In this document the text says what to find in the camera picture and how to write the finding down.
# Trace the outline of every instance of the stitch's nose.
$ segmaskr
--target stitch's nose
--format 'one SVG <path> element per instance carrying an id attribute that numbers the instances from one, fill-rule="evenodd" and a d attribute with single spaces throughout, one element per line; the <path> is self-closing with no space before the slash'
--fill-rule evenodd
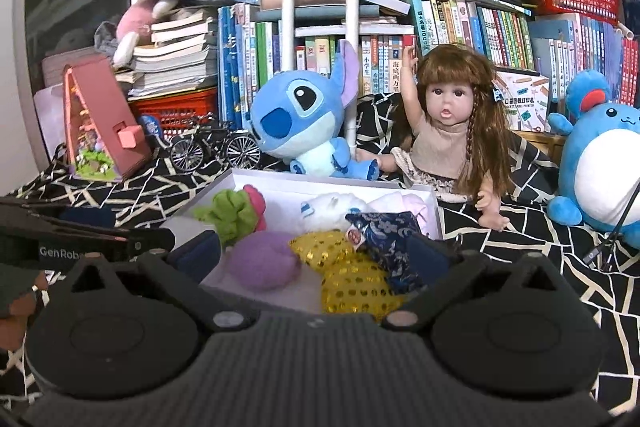
<path id="1" fill-rule="evenodd" d="M 287 111 L 279 107 L 260 120 L 262 130 L 273 138 L 284 138 L 291 130 L 291 117 Z"/>

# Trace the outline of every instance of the purple plush ball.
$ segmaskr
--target purple plush ball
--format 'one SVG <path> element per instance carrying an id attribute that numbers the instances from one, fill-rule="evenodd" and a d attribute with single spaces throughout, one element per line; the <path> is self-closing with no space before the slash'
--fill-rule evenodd
<path id="1" fill-rule="evenodd" d="M 300 273 L 300 258 L 289 246 L 293 238 L 270 230 L 250 233 L 228 253 L 226 271 L 249 290 L 282 288 Z"/>

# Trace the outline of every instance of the shallow cardboard box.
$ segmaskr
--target shallow cardboard box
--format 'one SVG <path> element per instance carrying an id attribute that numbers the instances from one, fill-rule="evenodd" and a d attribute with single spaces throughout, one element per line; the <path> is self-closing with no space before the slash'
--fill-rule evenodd
<path id="1" fill-rule="evenodd" d="M 165 228 L 174 232 L 175 246 L 183 245 L 203 230 L 214 230 L 212 225 L 201 223 L 192 217 L 196 207 L 207 206 L 213 195 L 220 190 L 226 188 L 239 190 L 245 185 L 253 185 L 264 196 L 268 230 L 280 230 L 294 235 L 302 233 L 300 204 L 320 194 L 328 192 L 354 194 L 368 203 L 397 190 L 403 190 L 405 194 L 416 194 L 430 204 L 429 219 L 436 226 L 438 239 L 442 237 L 437 201 L 432 190 L 426 186 L 414 185 L 410 189 L 400 189 L 398 184 L 391 182 L 314 178 L 288 172 L 231 169 L 164 223 Z M 218 266 L 204 278 L 201 284 L 230 305 L 321 313 L 321 281 L 322 278 L 318 273 L 303 265 L 300 277 L 285 288 L 254 293 L 242 288 L 233 277 L 226 274 L 225 255 L 223 255 Z"/>

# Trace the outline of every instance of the red inner ear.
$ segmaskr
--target red inner ear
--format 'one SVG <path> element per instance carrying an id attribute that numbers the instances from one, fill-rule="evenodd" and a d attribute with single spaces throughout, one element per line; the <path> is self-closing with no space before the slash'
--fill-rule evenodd
<path id="1" fill-rule="evenodd" d="M 584 95 L 582 102 L 580 102 L 580 111 L 585 112 L 593 107 L 596 107 L 599 103 L 605 103 L 607 97 L 603 90 L 595 89 Z"/>

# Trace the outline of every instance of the white belly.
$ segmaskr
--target white belly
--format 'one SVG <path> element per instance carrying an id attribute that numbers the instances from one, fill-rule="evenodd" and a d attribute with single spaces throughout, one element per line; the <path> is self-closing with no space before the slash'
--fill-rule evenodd
<path id="1" fill-rule="evenodd" d="M 582 152 L 575 169 L 575 199 L 591 218 L 615 225 L 640 178 L 640 134 L 626 129 L 604 132 Z M 624 225 L 640 220 L 640 197 Z"/>
<path id="2" fill-rule="evenodd" d="M 296 159 L 302 163 L 305 172 L 310 176 L 331 176 L 335 172 L 332 155 L 334 154 L 334 146 L 331 142 L 324 142 L 315 149 L 311 149 Z"/>

